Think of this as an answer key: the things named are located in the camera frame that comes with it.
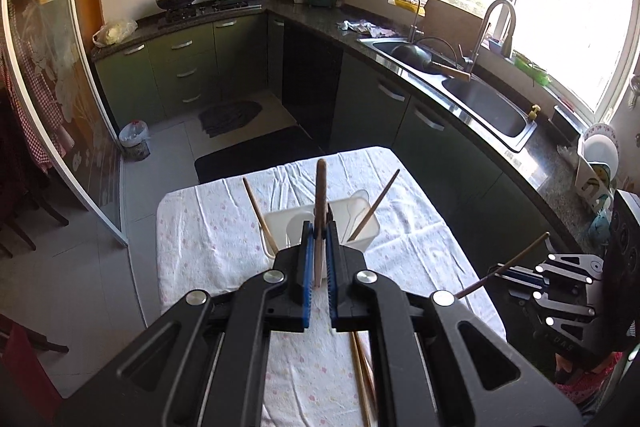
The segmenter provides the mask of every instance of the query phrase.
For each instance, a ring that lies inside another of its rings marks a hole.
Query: faucet
[[[418,9],[415,11],[414,25],[409,28],[409,43],[413,44],[417,34],[424,36],[424,33],[418,29],[418,16],[420,15],[420,0],[418,0]]]
[[[516,29],[516,9],[510,0],[495,0],[491,4],[489,4],[489,7],[486,9],[484,19],[482,20],[482,26],[480,27],[480,32],[478,33],[478,40],[476,41],[473,52],[471,53],[471,57],[465,57],[466,73],[471,73],[471,70],[476,64],[476,60],[478,60],[480,46],[482,45],[484,34],[489,27],[489,17],[491,16],[491,13],[494,11],[495,7],[499,6],[500,4],[507,5],[507,8],[509,8],[509,15],[511,19],[509,21],[509,27],[507,28],[507,36],[504,38],[504,42],[502,43],[501,53],[503,57],[511,57],[511,48],[513,47],[513,33]]]

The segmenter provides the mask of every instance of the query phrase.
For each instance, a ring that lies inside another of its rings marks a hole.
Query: black mat
[[[210,138],[229,131],[240,129],[251,122],[262,110],[258,102],[241,100],[240,102],[219,103],[198,115],[202,129]]]
[[[195,168],[203,184],[322,154],[316,142],[293,126],[207,154],[195,161]]]

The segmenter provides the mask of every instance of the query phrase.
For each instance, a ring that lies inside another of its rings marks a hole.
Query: table
[[[347,198],[364,188],[373,201],[401,169],[376,211],[381,230],[365,253],[370,269],[420,295],[440,289],[455,293],[478,280],[444,220],[390,150],[372,147],[325,158],[329,200]],[[263,214],[312,203],[316,161],[248,174]],[[163,312],[194,288],[211,295],[234,291],[272,263],[264,254],[240,176],[166,195],[158,207],[157,230]],[[464,301],[506,337],[484,289]],[[360,335],[365,341],[366,334]],[[313,291],[311,323],[305,333],[271,335],[262,425],[362,425],[349,335],[330,326],[326,283]]]

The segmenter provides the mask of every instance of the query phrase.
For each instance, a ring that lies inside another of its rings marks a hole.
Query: trash can
[[[142,120],[126,124],[118,135],[125,152],[125,158],[140,161],[151,154],[149,149],[149,127]]]

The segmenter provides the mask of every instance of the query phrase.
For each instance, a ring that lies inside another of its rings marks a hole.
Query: gas stove
[[[204,17],[212,15],[213,13],[248,7],[258,10],[262,8],[262,5],[250,4],[249,0],[215,0],[192,4],[184,8],[167,10],[164,13],[164,17],[158,21],[158,27],[163,28],[164,26],[170,26],[196,17]]]

